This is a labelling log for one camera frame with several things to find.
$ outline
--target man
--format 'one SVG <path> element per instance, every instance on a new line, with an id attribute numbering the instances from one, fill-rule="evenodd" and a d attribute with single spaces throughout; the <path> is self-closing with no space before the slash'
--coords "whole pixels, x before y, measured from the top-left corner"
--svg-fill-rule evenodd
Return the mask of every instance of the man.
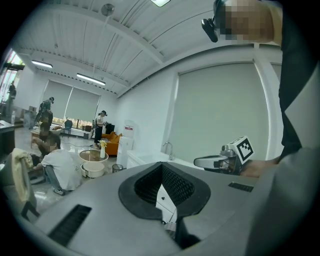
<path id="1" fill-rule="evenodd" d="M 45 147 L 45 142 L 50 134 L 50 125 L 47 122 L 43 122 L 40 125 L 39 138 L 32 139 L 32 142 L 37 144 L 43 158 L 49 154 L 49 151 Z"/>
<path id="2" fill-rule="evenodd" d="M 9 86 L 9 90 L 7 92 L 9 94 L 7 101 L 5 102 L 6 104 L 6 116 L 11 117 L 12 115 L 12 106 L 14 103 L 14 99 L 16 98 L 17 95 L 17 90 L 14 84 L 14 81 L 12 81 L 11 85 Z"/>
<path id="3" fill-rule="evenodd" d="M 53 119 L 53 113 L 51 111 L 51 104 L 53 104 L 55 101 L 54 97 L 50 97 L 49 99 L 45 100 L 40 104 L 39 112 L 36 115 L 35 123 L 38 123 L 39 121 L 49 123 L 50 126 L 52 124 Z"/>
<path id="4" fill-rule="evenodd" d="M 44 144 L 48 154 L 33 169 L 41 171 L 45 168 L 53 191 L 64 195 L 65 191 L 73 191 L 81 185 L 82 176 L 76 170 L 76 165 L 70 153 L 67 150 L 61 149 L 60 144 L 59 136 L 50 133 Z"/>
<path id="5" fill-rule="evenodd" d="M 101 111 L 100 115 L 95 120 L 95 135 L 94 135 L 94 148 L 100 149 L 98 142 L 101 140 L 102 129 L 104 126 L 104 116 L 107 116 L 106 111 Z"/>
<path id="6" fill-rule="evenodd" d="M 284 126 L 281 142 L 284 149 L 275 159 L 247 162 L 241 175 L 258 178 L 265 169 L 277 165 L 285 156 L 297 152 L 302 147 L 285 111 L 300 94 L 312 74 L 317 72 L 318 60 L 308 49 L 308 44 L 297 25 L 278 3 L 258 0 L 215 0 L 213 8 L 218 31 L 225 35 L 226 39 L 257 43 L 274 42 L 281 46 L 283 51 L 279 103 Z"/>

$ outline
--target fluorescent light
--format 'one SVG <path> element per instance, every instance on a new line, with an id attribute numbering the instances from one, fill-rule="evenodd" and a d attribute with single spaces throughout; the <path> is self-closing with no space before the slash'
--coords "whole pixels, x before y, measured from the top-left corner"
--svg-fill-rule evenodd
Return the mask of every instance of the fluorescent light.
<path id="1" fill-rule="evenodd" d="M 170 2 L 170 0 L 151 0 L 151 1 L 154 2 L 159 7 L 162 7 L 166 3 Z"/>
<path id="2" fill-rule="evenodd" d="M 40 61 L 37 61 L 37 60 L 31 60 L 31 62 L 33 64 L 35 64 L 35 65 L 39 65 L 39 66 L 43 66 L 43 67 L 47 67 L 47 68 L 52 69 L 52 65 L 51 64 L 40 62 Z"/>
<path id="3" fill-rule="evenodd" d="M 83 75 L 83 74 L 79 74 L 79 73 L 78 73 L 78 74 L 76 74 L 76 76 L 77 76 L 78 78 L 83 78 L 83 79 L 85 79 L 85 80 L 89 80 L 89 81 L 91 81 L 91 82 L 97 83 L 97 84 L 102 85 L 102 86 L 105 86 L 105 85 L 106 85 L 105 82 L 101 82 L 101 81 L 99 81 L 99 80 L 97 80 L 97 79 L 91 78 L 91 77 L 86 76 L 86 75 Z"/>

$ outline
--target roller blind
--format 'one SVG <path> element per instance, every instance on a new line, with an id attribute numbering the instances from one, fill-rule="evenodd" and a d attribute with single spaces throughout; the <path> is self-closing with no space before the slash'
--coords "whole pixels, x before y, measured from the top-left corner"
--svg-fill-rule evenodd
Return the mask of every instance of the roller blind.
<path id="1" fill-rule="evenodd" d="M 92 121 L 95 118 L 100 95 L 73 88 L 65 116 L 83 121 Z"/>
<path id="2" fill-rule="evenodd" d="M 268 132 L 266 97 L 253 63 L 214 66 L 179 77 L 169 136 L 175 157 L 193 163 L 248 136 L 254 159 L 265 160 Z"/>
<path id="3" fill-rule="evenodd" d="M 49 80 L 42 101 L 54 97 L 54 104 L 51 104 L 53 117 L 60 119 L 64 118 L 71 90 L 71 86 Z"/>

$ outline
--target orange chair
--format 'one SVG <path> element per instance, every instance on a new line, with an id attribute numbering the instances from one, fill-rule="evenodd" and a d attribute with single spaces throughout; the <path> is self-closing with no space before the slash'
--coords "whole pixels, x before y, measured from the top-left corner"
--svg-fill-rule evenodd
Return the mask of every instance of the orange chair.
<path id="1" fill-rule="evenodd" d="M 117 156 L 118 155 L 118 147 L 119 147 L 119 140 L 122 137 L 122 133 L 116 135 L 113 131 L 111 134 L 102 134 L 102 138 L 107 138 L 109 141 L 106 143 L 105 152 L 109 156 Z"/>

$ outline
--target hand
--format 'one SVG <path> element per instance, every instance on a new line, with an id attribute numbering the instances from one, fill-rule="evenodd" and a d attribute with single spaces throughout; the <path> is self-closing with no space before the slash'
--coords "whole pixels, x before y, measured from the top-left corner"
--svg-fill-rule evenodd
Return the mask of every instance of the hand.
<path id="1" fill-rule="evenodd" d="M 42 142 L 42 140 L 39 139 L 39 138 L 33 138 L 33 139 L 32 139 L 32 143 L 37 143 L 37 144 L 39 144 L 39 143 L 41 143 L 41 142 Z"/>
<path id="2" fill-rule="evenodd" d="M 240 173 L 241 176 L 259 178 L 264 171 L 272 166 L 276 166 L 277 164 L 274 161 L 261 161 L 261 160 L 253 160 L 249 162 L 245 169 Z"/>

